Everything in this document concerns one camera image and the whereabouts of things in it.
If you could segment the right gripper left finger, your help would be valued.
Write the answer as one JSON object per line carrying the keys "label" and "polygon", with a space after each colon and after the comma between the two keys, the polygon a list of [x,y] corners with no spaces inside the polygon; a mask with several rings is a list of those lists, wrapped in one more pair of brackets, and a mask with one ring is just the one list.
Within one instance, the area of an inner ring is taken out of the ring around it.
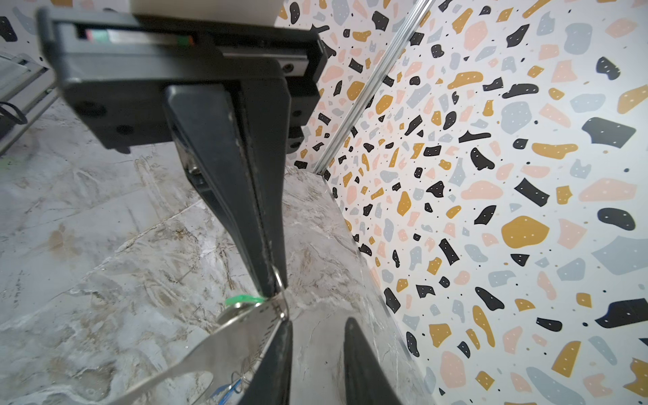
{"label": "right gripper left finger", "polygon": [[239,405],[288,405],[293,359],[293,326],[282,322]]}

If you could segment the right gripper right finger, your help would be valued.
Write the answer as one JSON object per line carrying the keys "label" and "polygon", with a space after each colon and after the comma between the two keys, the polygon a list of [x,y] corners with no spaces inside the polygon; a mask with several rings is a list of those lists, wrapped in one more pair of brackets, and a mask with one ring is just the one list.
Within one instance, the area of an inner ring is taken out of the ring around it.
{"label": "right gripper right finger", "polygon": [[401,404],[353,317],[344,328],[344,379],[349,405]]}

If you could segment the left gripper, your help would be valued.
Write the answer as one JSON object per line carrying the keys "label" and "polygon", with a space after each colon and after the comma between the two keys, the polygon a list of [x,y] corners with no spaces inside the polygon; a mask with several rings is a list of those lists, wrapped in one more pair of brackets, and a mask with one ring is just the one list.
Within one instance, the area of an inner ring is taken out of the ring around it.
{"label": "left gripper", "polygon": [[[102,145],[167,143],[166,115],[187,179],[258,292],[276,295],[273,265],[287,285],[286,150],[300,148],[320,100],[328,57],[317,32],[48,7],[36,28],[62,98]],[[221,85],[239,82],[245,142]]]}

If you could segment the translucent keyring tag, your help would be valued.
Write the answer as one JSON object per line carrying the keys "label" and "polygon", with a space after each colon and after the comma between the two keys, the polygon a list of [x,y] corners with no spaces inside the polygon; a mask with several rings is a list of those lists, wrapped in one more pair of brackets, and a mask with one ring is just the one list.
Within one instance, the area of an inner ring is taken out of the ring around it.
{"label": "translucent keyring tag", "polygon": [[262,304],[233,305],[219,318],[222,324],[198,344],[184,359],[166,371],[152,376],[130,388],[114,404],[133,404],[163,381],[192,373],[208,373],[212,380],[194,403],[204,404],[220,386],[243,378],[251,382],[279,325],[287,320],[280,317],[280,308],[271,298]]}

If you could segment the blue capped key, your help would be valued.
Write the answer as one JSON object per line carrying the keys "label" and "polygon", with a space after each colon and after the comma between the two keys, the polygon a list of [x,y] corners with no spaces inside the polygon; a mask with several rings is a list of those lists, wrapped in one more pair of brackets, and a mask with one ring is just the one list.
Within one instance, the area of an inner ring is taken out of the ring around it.
{"label": "blue capped key", "polygon": [[230,384],[225,384],[216,389],[211,399],[217,401],[217,405],[226,405],[236,394],[241,394],[244,388],[244,379],[238,378]]}

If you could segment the green capped key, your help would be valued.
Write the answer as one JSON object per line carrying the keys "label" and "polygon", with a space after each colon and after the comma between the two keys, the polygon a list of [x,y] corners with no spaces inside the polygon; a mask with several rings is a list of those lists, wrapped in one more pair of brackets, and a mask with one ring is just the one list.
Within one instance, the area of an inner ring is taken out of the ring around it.
{"label": "green capped key", "polygon": [[236,295],[225,300],[226,306],[244,305],[244,304],[262,304],[266,301],[263,297],[252,295]]}

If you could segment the metal keyring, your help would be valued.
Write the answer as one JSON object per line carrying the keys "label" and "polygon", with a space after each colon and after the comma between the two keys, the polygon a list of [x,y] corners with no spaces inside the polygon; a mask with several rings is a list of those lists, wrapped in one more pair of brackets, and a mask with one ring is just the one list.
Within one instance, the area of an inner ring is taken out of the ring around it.
{"label": "metal keyring", "polygon": [[275,297],[273,298],[276,303],[278,304],[280,308],[280,317],[282,320],[289,320],[290,319],[290,309],[286,300],[286,295],[285,295],[285,284],[280,276],[280,273],[278,271],[278,268],[276,266],[272,266],[273,273],[275,276],[275,282],[276,282],[276,290],[277,293]]}

